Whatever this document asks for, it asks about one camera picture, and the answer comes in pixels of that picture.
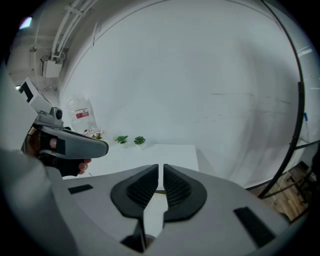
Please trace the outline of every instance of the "black curved pole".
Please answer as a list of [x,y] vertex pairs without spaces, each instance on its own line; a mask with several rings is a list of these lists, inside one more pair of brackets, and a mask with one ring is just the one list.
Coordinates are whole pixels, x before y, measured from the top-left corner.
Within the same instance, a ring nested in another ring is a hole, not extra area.
[[285,29],[284,25],[282,24],[282,22],[278,19],[278,17],[275,15],[275,13],[270,9],[270,7],[265,3],[265,1],[261,0],[261,2],[269,9],[269,11],[272,13],[272,15],[274,16],[274,18],[278,21],[278,23],[280,24],[280,26],[282,27],[283,31],[285,32],[291,47],[293,49],[294,52],[294,56],[297,62],[297,66],[299,69],[299,75],[300,75],[300,82],[298,82],[298,112],[297,112],[297,116],[296,116],[296,123],[295,123],[295,128],[294,128],[294,132],[293,132],[293,136],[292,136],[292,140],[289,146],[289,149],[283,159],[282,164],[280,165],[278,171],[275,173],[275,175],[273,176],[273,178],[270,180],[270,182],[268,183],[268,185],[264,188],[264,190],[258,195],[259,198],[263,198],[268,192],[269,190],[274,186],[274,184],[276,184],[277,180],[281,177],[282,173],[285,171],[292,155],[294,154],[294,151],[296,150],[296,146],[298,143],[298,139],[299,139],[299,135],[300,135],[300,131],[302,128],[302,123],[304,120],[304,112],[305,112],[305,85],[303,82],[303,74],[302,74],[302,69],[301,69],[301,64],[299,61],[299,57],[296,51],[296,48],[294,46],[294,43],[292,42],[287,30]]

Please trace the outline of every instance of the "finger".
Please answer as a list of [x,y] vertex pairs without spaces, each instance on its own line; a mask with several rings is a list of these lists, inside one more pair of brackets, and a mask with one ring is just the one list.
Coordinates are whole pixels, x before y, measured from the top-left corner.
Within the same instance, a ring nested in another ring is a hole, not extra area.
[[80,171],[85,171],[87,168],[88,168],[88,164],[87,163],[82,162],[82,163],[79,164]]
[[57,147],[57,139],[56,138],[50,139],[50,147],[52,149],[55,149]]

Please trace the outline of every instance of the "gray device body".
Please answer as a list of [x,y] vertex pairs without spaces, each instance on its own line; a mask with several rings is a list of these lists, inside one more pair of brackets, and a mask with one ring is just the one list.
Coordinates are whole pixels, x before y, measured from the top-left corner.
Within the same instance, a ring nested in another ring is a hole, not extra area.
[[[124,245],[124,240],[143,233],[143,226],[138,219],[121,213],[112,201],[111,191],[150,166],[63,180],[57,169],[44,166],[36,158],[3,150],[0,154],[0,182],[8,206],[44,250],[68,256],[141,254]],[[191,218],[164,223],[158,238],[144,248],[145,255],[273,255],[302,224],[297,221],[289,226],[280,214],[231,181],[172,167],[201,183],[206,200]],[[92,188],[70,193],[69,189],[83,185]],[[235,209],[246,207],[274,235],[264,246],[257,246],[235,215]]]

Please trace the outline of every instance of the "textured black rubber pad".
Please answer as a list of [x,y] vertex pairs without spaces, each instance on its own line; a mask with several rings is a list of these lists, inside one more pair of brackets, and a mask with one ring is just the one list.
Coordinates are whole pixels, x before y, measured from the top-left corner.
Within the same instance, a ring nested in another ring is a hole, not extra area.
[[86,185],[81,185],[81,186],[70,187],[70,188],[68,188],[68,190],[69,190],[70,194],[76,194],[76,193],[87,191],[87,190],[90,190],[93,188],[94,188],[93,186],[86,184]]
[[163,186],[168,203],[168,211],[164,213],[165,223],[190,219],[206,202],[205,187],[168,164],[163,165]]
[[248,207],[238,208],[233,212],[258,247],[263,247],[275,238],[275,235]]
[[154,164],[112,188],[111,200],[123,216],[142,221],[144,209],[158,187],[158,169]]

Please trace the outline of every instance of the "white backdrop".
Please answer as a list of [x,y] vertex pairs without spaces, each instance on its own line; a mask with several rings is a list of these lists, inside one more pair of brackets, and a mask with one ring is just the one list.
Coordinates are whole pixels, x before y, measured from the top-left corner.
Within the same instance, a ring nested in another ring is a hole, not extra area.
[[74,58],[60,106],[83,94],[113,137],[195,145],[200,172],[244,187],[269,180],[293,135],[299,73],[259,8],[171,0],[134,12]]

